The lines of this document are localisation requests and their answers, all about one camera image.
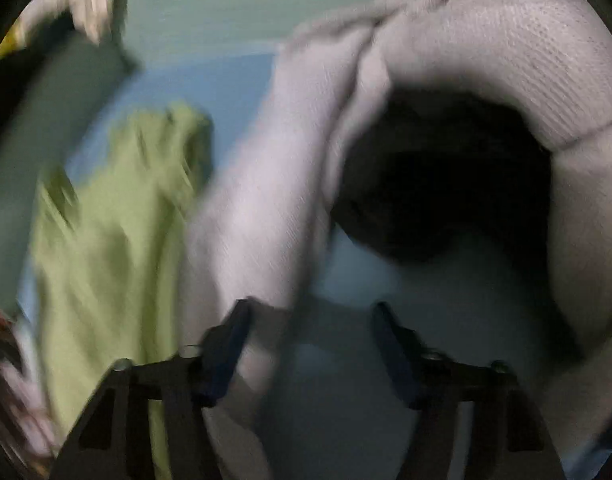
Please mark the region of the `green cloth garment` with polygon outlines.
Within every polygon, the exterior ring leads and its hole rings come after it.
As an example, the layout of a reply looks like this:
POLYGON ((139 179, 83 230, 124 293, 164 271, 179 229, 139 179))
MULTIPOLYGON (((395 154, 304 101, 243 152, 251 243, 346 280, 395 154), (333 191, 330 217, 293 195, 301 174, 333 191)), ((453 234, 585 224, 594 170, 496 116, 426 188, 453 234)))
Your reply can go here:
POLYGON ((40 180, 30 256, 52 416, 70 432, 108 367, 178 348, 177 282, 187 216, 210 170, 209 118, 177 104, 138 110, 79 183, 40 180))

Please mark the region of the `grey knit sweater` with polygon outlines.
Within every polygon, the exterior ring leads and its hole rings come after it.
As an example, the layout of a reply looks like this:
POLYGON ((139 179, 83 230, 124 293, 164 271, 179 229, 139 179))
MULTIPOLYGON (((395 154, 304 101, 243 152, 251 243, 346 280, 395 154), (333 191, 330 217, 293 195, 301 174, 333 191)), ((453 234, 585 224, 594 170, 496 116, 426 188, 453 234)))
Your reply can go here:
POLYGON ((612 32, 589 0, 374 0, 293 32, 251 132, 187 226, 182 342, 239 298, 270 308, 208 413, 229 479, 269 477, 253 425, 278 344, 323 253, 350 143, 397 87, 511 106, 553 155, 548 264, 586 357, 548 384, 546 420, 571 450, 612 418, 612 32))

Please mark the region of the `black garment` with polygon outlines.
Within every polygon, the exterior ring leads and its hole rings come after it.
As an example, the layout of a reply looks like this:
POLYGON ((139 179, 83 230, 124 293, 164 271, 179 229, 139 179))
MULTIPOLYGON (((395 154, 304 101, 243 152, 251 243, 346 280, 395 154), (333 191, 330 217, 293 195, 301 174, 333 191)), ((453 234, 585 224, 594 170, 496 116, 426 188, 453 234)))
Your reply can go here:
POLYGON ((398 90, 350 144, 332 219, 409 264, 464 240, 541 255, 550 208, 551 155, 518 110, 467 93, 398 90))

